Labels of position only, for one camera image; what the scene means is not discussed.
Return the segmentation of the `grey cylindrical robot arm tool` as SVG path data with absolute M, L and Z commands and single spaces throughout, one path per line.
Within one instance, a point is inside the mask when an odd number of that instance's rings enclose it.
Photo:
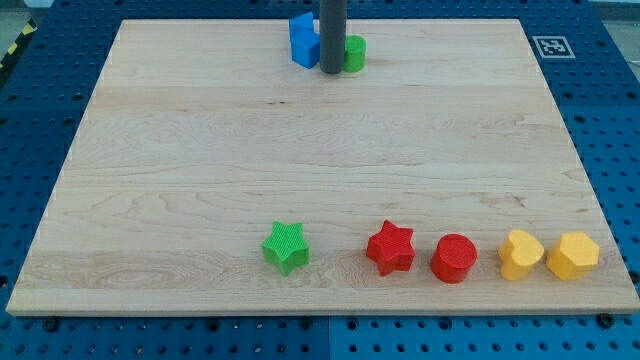
M 324 73 L 337 74 L 343 69 L 346 19 L 346 0 L 320 1 L 320 68 Z

